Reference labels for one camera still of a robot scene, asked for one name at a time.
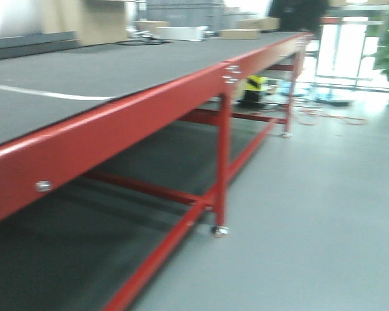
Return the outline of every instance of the red metal frame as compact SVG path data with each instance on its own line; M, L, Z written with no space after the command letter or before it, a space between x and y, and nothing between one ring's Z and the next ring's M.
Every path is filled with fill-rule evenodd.
M239 66L241 72L237 78L245 78L295 54L293 67L274 67L280 70L293 69L294 85L303 61L304 43L310 37L308 33L297 34L168 84L114 100L0 146L0 220L44 195L36 191L36 182L49 180L55 189L80 175L191 205L163 242L105 307L105 311L124 310L207 207L211 207L216 213L216 224L224 225L229 181L275 124L284 124L286 132L289 131L292 95L287 104L285 118L232 113L233 84L223 79L223 76L227 75L228 66ZM217 95L222 99L220 111L197 109L199 105ZM232 163L229 161L231 117L268 122ZM218 126L217 180L203 196L103 172L87 172L177 119Z

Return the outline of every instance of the white box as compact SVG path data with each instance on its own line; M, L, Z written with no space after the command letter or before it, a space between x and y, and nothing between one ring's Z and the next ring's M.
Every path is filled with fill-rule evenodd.
M135 21L134 25L138 30L149 31L152 34L157 34L158 27L169 27L168 21Z
M164 40L202 41L204 27L158 27L157 35Z

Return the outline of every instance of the white wall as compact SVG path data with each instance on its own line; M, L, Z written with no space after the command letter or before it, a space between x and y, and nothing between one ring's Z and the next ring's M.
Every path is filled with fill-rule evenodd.
M0 38L40 33L39 1L0 0Z

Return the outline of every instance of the white line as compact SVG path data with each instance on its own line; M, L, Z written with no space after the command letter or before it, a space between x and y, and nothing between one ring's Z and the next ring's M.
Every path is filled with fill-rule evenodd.
M23 89L21 87L14 86L3 86L0 84L1 91L9 91L21 94L30 94L37 96L53 97L53 98L62 98L62 99L71 99L71 100L108 100L113 97L100 97L100 96L81 96L81 95L70 95L70 94L61 94L61 93L52 93L46 91L38 91L36 89Z

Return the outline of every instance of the cardboard box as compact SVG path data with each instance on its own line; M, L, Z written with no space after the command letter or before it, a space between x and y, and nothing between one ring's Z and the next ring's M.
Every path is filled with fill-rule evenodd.
M134 25L138 30L149 31L152 34L157 34L158 27L169 27L168 21L135 21Z
M122 1L40 1L42 32L75 31L81 45L112 43L128 39Z
M260 31L277 30L279 28L279 18L253 18L242 19L238 21L237 28L239 29L258 29Z
M258 39L258 29L222 29L220 31L222 39Z

